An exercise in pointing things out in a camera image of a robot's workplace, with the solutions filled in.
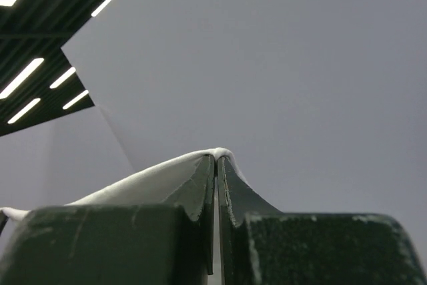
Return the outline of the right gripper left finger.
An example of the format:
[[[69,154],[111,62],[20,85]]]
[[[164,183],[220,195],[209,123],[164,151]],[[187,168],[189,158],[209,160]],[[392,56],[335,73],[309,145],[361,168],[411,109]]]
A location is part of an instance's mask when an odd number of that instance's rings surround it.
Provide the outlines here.
[[[213,272],[215,160],[160,202],[31,212],[1,258],[2,284],[206,284]]]

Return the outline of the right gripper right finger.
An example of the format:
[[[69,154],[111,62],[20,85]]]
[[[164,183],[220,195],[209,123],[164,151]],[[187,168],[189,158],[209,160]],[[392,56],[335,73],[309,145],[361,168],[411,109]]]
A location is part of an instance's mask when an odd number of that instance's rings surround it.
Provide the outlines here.
[[[218,169],[224,284],[425,284],[409,235],[371,213],[289,213],[264,200],[228,157]]]

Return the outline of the white tank top navy trim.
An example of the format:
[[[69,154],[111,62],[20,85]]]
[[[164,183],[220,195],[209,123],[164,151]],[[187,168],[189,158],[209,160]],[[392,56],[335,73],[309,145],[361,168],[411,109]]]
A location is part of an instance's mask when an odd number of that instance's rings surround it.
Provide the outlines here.
[[[215,161],[220,158],[229,160],[232,169],[237,171],[238,182],[247,186],[233,153],[225,148],[214,148],[190,152],[151,166],[60,209],[76,212],[84,205],[130,205],[163,201],[183,183],[190,181],[189,177],[204,156],[212,156]]]

